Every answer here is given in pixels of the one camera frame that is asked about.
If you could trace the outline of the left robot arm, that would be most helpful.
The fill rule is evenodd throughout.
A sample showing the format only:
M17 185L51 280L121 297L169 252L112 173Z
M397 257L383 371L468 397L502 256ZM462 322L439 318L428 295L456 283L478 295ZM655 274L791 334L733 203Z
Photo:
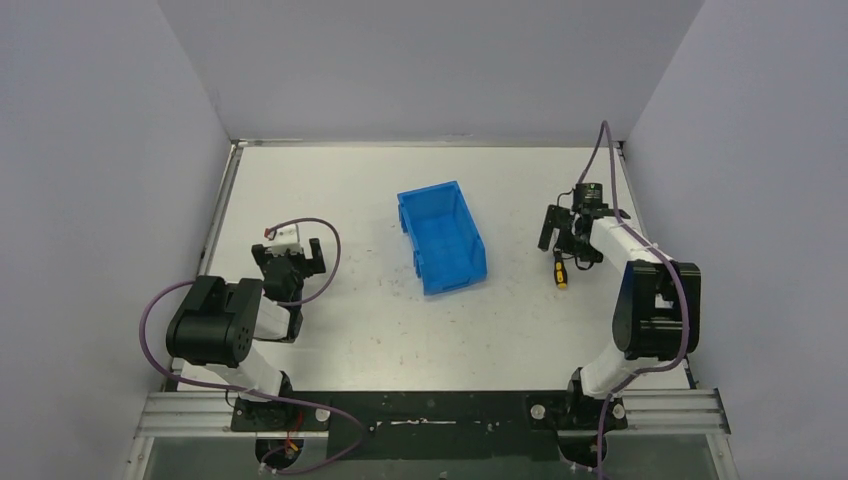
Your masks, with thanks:
M296 425L302 410L285 396L293 391L289 376L253 343L297 339L305 281L327 268L317 238L306 245L297 237L255 244L251 255L260 278L236 283L218 276L196 278L168 326L166 348L237 387L237 427L282 431Z

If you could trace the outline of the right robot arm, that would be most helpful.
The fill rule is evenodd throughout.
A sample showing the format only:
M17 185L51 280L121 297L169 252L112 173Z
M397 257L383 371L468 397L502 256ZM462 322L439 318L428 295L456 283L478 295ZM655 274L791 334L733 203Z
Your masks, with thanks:
M609 343L572 374L562 409L546 415L565 430L620 428L625 415L617 395L642 374L674 368L697 347L700 269L671 259L606 205L548 206L538 247L552 253L560 289L569 282L568 261L583 270L607 262L621 276Z

